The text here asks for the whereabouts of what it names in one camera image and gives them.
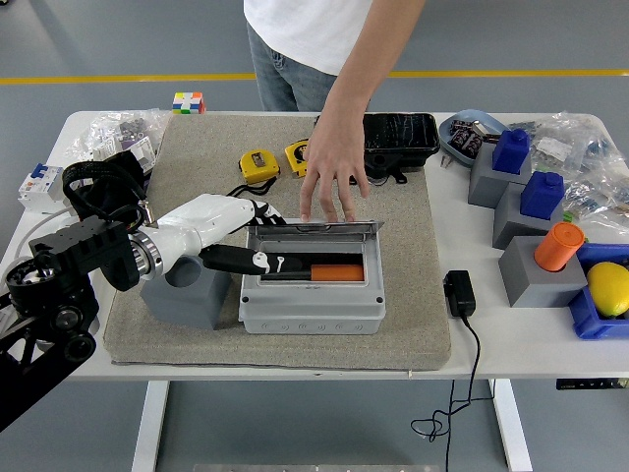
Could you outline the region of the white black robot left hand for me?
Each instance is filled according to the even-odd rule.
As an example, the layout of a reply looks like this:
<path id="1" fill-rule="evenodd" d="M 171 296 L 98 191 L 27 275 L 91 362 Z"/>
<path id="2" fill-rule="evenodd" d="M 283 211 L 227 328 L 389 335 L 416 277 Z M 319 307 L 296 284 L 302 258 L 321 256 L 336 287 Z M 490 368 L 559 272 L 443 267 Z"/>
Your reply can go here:
<path id="1" fill-rule="evenodd" d="M 198 256 L 206 247 L 222 241 L 243 226 L 284 224 L 271 204 L 214 194 L 202 194 L 159 217 L 156 227 L 141 233 L 157 251 L 155 274 L 162 275 L 184 256 Z"/>

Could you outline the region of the person's left hand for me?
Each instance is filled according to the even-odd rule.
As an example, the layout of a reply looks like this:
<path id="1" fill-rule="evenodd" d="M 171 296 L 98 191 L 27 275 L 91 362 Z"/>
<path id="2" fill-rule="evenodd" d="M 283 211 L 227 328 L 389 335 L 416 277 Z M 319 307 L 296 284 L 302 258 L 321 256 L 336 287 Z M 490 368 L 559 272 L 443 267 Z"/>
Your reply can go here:
<path id="1" fill-rule="evenodd" d="M 325 219 L 338 220 L 332 189 L 342 206 L 344 219 L 356 219 L 356 205 L 350 180 L 355 179 L 362 198 L 370 194 L 364 164 L 365 134 L 362 113 L 352 117 L 321 114 L 307 144 L 307 173 L 300 192 L 300 217 L 311 219 L 313 199 L 317 199 Z"/>

